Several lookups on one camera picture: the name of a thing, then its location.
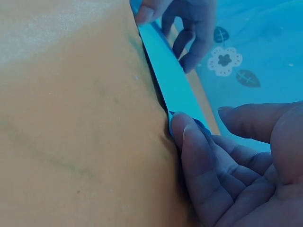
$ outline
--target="blue paper strip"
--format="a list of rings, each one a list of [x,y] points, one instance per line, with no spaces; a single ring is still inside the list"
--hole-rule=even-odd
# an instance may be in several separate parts
[[[134,14],[138,11],[140,3],[140,0],[131,0]],[[171,135],[170,121],[176,112],[186,113],[210,134],[206,119],[186,75],[161,32],[159,21],[139,26],[138,30],[168,109]]]

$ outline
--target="white flower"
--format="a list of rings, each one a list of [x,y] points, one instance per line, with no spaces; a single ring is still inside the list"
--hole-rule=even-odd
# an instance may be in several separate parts
[[[212,57],[208,59],[207,67],[214,70],[217,76],[226,77],[231,75],[233,67],[238,67],[242,63],[242,55],[236,49],[229,47],[223,49],[218,46],[212,51]]]

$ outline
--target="skin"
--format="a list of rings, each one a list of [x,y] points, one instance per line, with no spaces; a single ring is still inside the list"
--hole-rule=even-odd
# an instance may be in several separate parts
[[[213,45],[216,0],[143,0],[135,17],[138,25],[153,22],[162,16],[162,31],[167,37],[175,17],[183,21],[184,29],[173,45],[179,59],[186,44],[194,41],[180,60],[185,73],[190,72]]]
[[[172,131],[192,203],[204,227],[303,226],[303,102],[223,107],[240,137],[270,143],[257,152],[177,113]]]

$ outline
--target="blue fabric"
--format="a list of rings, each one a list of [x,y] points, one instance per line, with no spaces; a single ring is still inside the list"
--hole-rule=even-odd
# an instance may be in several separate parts
[[[180,20],[176,25],[182,29]],[[303,100],[303,1],[218,0],[214,41],[215,46],[196,70],[221,134],[243,145],[269,150],[268,144],[231,135],[216,110],[220,106]],[[229,61],[227,54],[231,63],[239,60],[230,74],[224,74],[230,67],[222,66]]]

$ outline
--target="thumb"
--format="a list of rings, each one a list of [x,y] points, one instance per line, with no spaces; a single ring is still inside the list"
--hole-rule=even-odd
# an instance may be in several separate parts
[[[303,102],[286,104],[247,104],[237,108],[221,107],[219,116],[226,128],[234,135],[270,143],[272,130],[277,121],[289,110]]]
[[[160,17],[172,0],[143,0],[135,17],[138,25],[150,23]]]

